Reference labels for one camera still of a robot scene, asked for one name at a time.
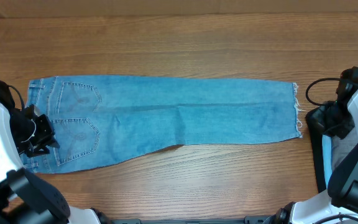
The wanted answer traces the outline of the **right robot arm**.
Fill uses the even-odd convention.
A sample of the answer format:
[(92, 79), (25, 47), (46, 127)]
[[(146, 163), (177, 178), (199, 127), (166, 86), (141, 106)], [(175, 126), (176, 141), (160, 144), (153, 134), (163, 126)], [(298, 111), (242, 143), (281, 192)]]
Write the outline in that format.
[(306, 114), (319, 193), (257, 223), (358, 223), (358, 67), (336, 81), (336, 100)]

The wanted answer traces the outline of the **blue denim jeans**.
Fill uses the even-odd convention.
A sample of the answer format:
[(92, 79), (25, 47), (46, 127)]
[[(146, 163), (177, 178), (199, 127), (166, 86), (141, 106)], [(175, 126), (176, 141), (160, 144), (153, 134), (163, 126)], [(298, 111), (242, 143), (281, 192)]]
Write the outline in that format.
[(298, 138), (295, 83), (233, 79), (58, 76), (32, 80), (28, 104), (59, 144), (21, 160), (61, 174), (111, 166), (177, 145), (266, 144)]

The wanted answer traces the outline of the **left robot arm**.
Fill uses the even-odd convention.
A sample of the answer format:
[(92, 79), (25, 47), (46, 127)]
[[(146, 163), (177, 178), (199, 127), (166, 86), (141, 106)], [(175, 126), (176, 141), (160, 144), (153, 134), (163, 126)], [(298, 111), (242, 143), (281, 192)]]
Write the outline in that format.
[(42, 156), (59, 144), (36, 106), (16, 108), (12, 89), (0, 81), (0, 223), (110, 223), (95, 208), (69, 206), (58, 189), (24, 167), (21, 155)]

